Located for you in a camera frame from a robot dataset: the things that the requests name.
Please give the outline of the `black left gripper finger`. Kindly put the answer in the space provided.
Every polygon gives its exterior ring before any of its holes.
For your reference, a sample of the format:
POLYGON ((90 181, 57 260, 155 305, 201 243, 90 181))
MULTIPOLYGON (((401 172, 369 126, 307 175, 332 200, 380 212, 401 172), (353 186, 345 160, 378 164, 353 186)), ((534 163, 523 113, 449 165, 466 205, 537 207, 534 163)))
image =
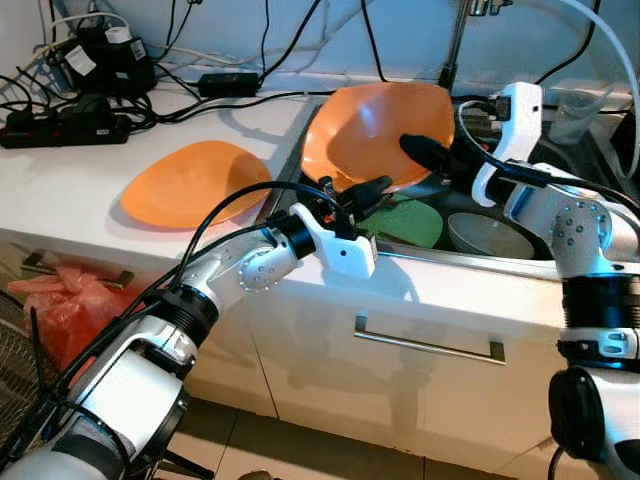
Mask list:
POLYGON ((387 195, 387 189, 392 186, 392 178, 380 175, 365 182, 353 184, 346 189, 347 209, 372 209, 379 205, 381 198, 387 195))

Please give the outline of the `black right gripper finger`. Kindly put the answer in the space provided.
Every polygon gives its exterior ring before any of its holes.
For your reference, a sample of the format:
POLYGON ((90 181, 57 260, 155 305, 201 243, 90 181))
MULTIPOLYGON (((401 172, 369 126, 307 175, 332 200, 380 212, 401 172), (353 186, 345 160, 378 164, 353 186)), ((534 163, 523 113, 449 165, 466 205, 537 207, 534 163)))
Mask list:
POLYGON ((402 134, 399 147, 413 163, 422 166, 428 177, 453 178, 454 155, 451 147, 424 134, 402 134))

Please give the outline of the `orange plastic bowl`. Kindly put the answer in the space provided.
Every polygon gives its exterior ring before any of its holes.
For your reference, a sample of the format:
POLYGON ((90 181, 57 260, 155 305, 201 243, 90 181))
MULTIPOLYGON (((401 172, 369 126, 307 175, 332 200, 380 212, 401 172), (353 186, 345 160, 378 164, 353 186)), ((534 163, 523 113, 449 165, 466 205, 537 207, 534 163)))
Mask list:
POLYGON ((429 169, 404 154, 402 134, 449 147, 454 138, 449 92, 436 84, 380 82, 338 88, 308 124, 300 168, 308 179, 333 179, 343 191, 389 177, 389 192, 416 186, 429 169))

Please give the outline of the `metal kitchen faucet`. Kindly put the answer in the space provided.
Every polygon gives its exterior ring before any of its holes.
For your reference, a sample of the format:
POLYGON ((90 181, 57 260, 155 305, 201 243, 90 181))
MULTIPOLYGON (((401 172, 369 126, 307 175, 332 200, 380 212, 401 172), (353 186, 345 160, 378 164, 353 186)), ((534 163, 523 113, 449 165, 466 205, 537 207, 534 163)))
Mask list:
POLYGON ((474 17, 497 17, 503 6, 515 4, 515 0, 452 0, 457 6, 452 27, 451 44, 445 56, 436 84, 445 91, 452 91, 454 79, 460 65, 460 49, 465 41, 465 29, 468 19, 474 17))

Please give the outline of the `green plate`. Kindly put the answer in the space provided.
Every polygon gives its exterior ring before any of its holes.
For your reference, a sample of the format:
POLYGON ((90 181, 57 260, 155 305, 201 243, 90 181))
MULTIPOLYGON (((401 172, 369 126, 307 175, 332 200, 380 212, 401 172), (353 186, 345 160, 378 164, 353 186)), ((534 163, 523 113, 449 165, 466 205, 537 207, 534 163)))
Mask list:
POLYGON ((420 198, 392 195, 370 218, 358 223, 380 242, 433 248, 444 229, 444 218, 420 198))

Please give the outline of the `grey bowl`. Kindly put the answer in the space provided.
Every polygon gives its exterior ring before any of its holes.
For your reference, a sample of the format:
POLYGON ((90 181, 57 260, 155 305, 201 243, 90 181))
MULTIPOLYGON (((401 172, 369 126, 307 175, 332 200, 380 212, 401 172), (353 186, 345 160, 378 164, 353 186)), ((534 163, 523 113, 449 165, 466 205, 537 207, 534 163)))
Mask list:
POLYGON ((458 252, 498 259, 534 259, 535 248, 529 239, 503 221, 471 212, 454 212, 445 224, 458 252))

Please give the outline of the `clear glass cup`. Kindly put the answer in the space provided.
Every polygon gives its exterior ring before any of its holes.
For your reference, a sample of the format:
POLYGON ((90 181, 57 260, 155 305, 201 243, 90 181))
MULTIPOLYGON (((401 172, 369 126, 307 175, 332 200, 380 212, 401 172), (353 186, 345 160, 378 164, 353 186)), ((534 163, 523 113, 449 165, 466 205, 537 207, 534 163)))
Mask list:
POLYGON ((549 141, 557 145, 576 145, 588 132, 594 116, 602 110, 605 99, 594 93, 577 90, 559 92, 552 124, 547 132, 549 141))

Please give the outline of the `stainless steel sink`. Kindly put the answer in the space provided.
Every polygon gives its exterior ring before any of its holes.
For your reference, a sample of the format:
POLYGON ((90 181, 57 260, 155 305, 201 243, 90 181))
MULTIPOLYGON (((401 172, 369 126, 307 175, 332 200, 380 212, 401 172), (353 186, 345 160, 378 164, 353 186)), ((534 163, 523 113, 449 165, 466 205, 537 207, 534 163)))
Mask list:
POLYGON ((580 221, 584 232, 576 233, 564 224, 568 211, 564 204, 553 212, 544 198, 547 193, 518 186, 508 204, 493 209, 479 207, 461 193, 435 187, 433 184, 410 188, 411 195, 425 196, 429 204, 442 212, 476 212, 485 218, 515 228, 522 237, 535 244, 535 259, 471 255, 454 247, 447 233, 442 236, 443 250, 421 250, 408 244, 378 239, 374 255, 374 271, 369 278, 346 275, 325 269, 314 256, 301 261, 293 273, 283 276, 273 289, 294 294, 320 294, 323 291, 362 291, 381 296, 407 297, 417 289, 435 282, 440 288, 475 282, 497 287, 498 282, 513 282, 517 278, 561 282, 558 266, 564 253, 586 250, 590 246, 603 248, 608 256, 603 273, 637 274, 640 271, 639 223, 625 207, 614 206, 604 223, 596 219, 580 221))

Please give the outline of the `orange plastic plate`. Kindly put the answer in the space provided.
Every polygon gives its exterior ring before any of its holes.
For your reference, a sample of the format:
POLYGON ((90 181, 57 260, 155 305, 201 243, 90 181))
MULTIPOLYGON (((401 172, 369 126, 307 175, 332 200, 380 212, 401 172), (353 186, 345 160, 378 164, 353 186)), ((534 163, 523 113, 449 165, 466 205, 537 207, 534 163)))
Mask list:
POLYGON ((268 166, 225 141, 191 143, 166 155, 124 188, 124 214, 150 227, 193 229, 225 197, 270 180, 268 166))

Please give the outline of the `flat black power brick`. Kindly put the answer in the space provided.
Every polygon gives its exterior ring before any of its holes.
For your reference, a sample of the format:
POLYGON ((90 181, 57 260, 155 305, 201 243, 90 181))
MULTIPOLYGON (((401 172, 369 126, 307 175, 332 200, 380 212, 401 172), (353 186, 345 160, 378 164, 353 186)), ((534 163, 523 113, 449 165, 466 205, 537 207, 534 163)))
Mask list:
POLYGON ((262 86, 259 73, 206 73, 196 88, 202 99, 244 99, 253 97, 262 86))

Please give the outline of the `white cabinet drawer front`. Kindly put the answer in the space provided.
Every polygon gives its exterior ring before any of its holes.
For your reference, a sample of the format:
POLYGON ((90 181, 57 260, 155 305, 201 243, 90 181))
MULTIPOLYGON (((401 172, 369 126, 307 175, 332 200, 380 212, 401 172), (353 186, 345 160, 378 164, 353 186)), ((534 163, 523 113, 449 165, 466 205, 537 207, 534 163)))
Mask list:
POLYGON ((457 315, 408 316, 335 294, 244 301, 279 419, 361 442, 497 472, 550 434, 549 340, 486 332, 457 315), (367 329, 470 351, 506 344, 506 366, 352 337, 367 329))

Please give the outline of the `black power adapter box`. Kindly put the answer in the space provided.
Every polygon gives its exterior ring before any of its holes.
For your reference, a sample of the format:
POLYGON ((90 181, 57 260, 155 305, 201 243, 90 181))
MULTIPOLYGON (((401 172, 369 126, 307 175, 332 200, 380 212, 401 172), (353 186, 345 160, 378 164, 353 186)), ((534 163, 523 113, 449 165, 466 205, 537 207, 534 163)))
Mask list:
POLYGON ((140 96, 156 86, 154 61, 142 38, 124 26, 77 28, 52 60, 73 90, 140 96))

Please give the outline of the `black power strip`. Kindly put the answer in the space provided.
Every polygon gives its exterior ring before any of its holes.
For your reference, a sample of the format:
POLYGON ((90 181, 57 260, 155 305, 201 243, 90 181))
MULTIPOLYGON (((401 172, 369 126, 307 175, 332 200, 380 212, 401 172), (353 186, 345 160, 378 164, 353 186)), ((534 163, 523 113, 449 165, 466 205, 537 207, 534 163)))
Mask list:
POLYGON ((87 93, 61 110, 14 111, 0 127, 4 148, 123 145, 129 137, 131 119, 113 113, 101 93, 87 93))

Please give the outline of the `red plastic bag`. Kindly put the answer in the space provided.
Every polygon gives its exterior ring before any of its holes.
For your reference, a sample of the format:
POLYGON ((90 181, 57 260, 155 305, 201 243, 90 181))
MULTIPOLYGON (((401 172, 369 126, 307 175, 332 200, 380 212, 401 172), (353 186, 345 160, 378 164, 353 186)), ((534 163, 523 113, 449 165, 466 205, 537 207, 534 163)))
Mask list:
POLYGON ((78 266, 13 280, 6 288, 22 294, 26 310, 36 311, 41 342, 59 369, 67 367, 134 298, 132 292, 108 287, 99 274, 78 266))

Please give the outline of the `black metal stand leg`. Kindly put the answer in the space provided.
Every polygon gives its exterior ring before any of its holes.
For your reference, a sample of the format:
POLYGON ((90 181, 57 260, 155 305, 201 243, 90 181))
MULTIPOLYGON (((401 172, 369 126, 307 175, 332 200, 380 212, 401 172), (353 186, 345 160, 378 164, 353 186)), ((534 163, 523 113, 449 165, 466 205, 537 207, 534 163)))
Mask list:
POLYGON ((180 454, 173 451, 165 451, 163 461, 177 466, 189 476, 196 477, 197 480, 214 480, 215 472, 210 468, 198 465, 195 461, 187 460, 186 457, 180 456, 180 454))

